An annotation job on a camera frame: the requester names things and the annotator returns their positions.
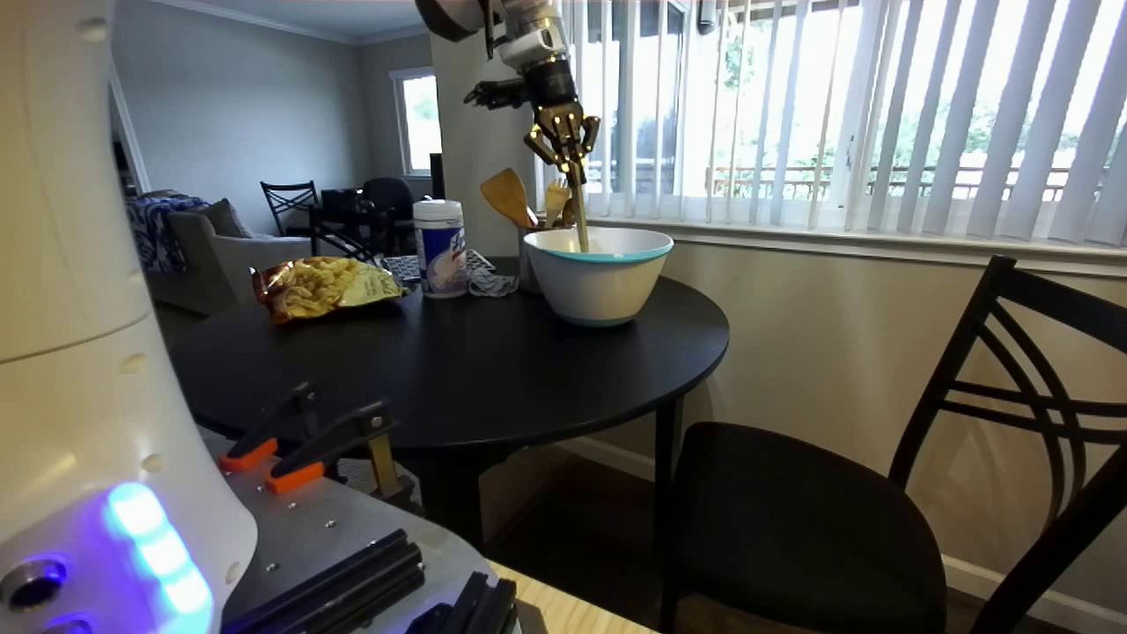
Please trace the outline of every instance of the window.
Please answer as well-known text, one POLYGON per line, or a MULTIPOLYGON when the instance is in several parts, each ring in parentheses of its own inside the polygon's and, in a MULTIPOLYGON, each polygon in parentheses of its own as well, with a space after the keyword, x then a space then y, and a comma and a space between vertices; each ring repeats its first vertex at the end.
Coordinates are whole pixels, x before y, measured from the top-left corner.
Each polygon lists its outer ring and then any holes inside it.
POLYGON ((431 156, 444 152, 435 71, 395 72, 395 83, 399 83, 402 164, 409 171, 426 171, 431 156))
POLYGON ((573 0, 593 217, 1127 240, 1122 0, 573 0))

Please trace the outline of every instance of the wooden spoon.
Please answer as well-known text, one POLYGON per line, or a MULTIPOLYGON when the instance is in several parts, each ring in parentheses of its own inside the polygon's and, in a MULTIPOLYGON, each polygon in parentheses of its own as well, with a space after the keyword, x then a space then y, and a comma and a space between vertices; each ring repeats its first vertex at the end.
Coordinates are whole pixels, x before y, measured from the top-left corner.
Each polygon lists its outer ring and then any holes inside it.
POLYGON ((483 198, 504 214, 510 217, 517 230, 533 232, 540 230, 537 210, 530 207, 523 174, 513 170, 500 170, 492 171, 483 185, 483 198))

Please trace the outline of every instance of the round black table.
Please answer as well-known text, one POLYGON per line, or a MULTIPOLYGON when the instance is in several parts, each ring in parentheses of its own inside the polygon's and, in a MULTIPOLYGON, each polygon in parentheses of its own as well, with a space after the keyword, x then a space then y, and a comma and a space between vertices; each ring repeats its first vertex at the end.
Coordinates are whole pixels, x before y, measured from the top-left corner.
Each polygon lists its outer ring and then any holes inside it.
POLYGON ((386 401, 391 448, 422 480, 426 514, 476 543, 476 475, 485 464, 646 412, 655 412, 661 511, 681 394, 717 367, 725 345, 722 308, 661 279, 622 327, 573 327, 533 293, 412 293, 288 327, 261 306, 236 306, 184 335, 173 361, 194 414, 229 435, 261 423, 300 380, 315 380, 319 419, 386 401))

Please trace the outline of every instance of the bottle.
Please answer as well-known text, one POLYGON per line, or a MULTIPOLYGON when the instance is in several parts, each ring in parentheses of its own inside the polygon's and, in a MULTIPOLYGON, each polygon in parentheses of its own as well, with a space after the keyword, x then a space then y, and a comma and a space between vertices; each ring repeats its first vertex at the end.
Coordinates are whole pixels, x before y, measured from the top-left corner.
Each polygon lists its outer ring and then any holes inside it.
POLYGON ((464 297, 464 217, 463 200, 426 198, 415 200, 415 243, 422 264, 422 297, 464 297))

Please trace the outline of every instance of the ceiling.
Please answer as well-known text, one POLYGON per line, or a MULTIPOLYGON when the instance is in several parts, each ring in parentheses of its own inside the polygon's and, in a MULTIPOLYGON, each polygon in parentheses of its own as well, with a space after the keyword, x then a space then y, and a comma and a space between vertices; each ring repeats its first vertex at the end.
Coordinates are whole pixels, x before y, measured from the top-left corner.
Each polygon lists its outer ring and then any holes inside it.
POLYGON ((422 30, 415 0, 161 0, 168 8, 249 22, 264 29, 336 38, 381 41, 422 30))

